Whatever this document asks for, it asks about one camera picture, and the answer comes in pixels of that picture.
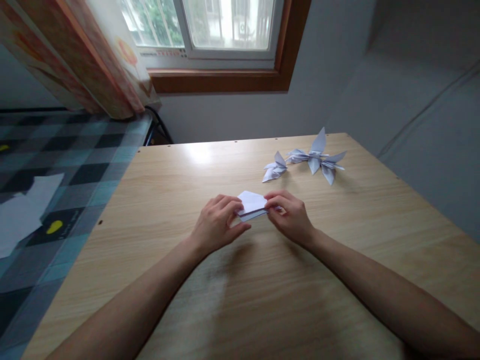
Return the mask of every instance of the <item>floral curtain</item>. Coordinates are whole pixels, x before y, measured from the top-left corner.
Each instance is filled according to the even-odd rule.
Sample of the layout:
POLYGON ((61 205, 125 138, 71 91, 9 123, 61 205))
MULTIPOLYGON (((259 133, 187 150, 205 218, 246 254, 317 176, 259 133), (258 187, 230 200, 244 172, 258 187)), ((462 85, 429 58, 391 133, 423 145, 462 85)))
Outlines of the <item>floral curtain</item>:
POLYGON ((116 0, 0 0, 0 30, 68 109, 127 119, 158 101, 116 0))

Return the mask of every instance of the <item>paper crane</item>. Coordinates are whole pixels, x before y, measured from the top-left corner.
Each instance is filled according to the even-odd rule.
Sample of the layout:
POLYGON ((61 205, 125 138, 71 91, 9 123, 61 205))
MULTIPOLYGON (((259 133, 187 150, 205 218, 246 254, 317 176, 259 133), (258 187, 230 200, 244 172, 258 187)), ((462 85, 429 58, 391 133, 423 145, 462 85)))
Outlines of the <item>paper crane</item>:
POLYGON ((327 179, 328 183, 332 185, 335 180, 335 170, 345 170, 337 163, 344 158, 347 152, 344 151, 333 156, 324 154, 323 152, 326 143, 327 137, 325 136, 325 128, 323 127, 311 144, 309 153, 300 149, 295 149, 287 154, 288 158, 286 161, 293 164, 308 161, 308 166, 310 167, 312 175, 314 175, 321 167, 321 172, 327 179))
POLYGON ((275 154, 275 162, 269 163, 264 167, 266 169, 265 176, 263 181, 267 182, 268 180, 273 180, 279 178, 284 172, 287 171, 287 163, 280 153, 277 151, 275 154))

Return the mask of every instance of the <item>wooden window frame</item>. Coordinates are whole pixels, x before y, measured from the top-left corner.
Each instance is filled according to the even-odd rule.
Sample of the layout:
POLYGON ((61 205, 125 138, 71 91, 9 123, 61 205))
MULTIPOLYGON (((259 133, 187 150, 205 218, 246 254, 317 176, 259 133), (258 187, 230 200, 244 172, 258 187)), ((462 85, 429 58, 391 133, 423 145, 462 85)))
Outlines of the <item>wooden window frame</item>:
POLYGON ((149 69, 160 94, 286 92, 294 73, 312 0, 284 0, 272 70, 149 69))

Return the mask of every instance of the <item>yellow spot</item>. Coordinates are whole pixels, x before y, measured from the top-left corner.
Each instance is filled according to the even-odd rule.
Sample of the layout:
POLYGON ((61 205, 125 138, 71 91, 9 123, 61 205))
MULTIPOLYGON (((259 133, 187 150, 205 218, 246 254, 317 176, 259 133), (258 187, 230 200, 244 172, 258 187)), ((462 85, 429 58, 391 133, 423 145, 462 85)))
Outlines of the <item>yellow spot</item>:
POLYGON ((54 222, 51 223, 50 227, 46 231, 47 234, 53 234, 56 232, 58 229, 60 229, 64 225, 63 222, 60 220, 55 220, 54 222))

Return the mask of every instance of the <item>wooden desk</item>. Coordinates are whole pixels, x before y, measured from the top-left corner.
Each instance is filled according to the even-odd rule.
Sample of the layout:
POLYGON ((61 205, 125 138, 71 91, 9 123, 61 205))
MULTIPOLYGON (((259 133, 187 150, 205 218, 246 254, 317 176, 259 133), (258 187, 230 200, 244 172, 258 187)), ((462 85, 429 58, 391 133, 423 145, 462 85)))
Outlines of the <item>wooden desk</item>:
MULTIPOLYGON (((277 150, 308 150, 314 136, 142 148, 30 342, 46 356, 93 312, 165 256, 218 193, 286 188, 312 223, 405 276, 480 329, 480 246, 347 134, 335 183, 306 162, 262 183, 277 150)), ((402 343, 266 216, 207 258, 185 282, 141 359, 398 359, 402 343)))

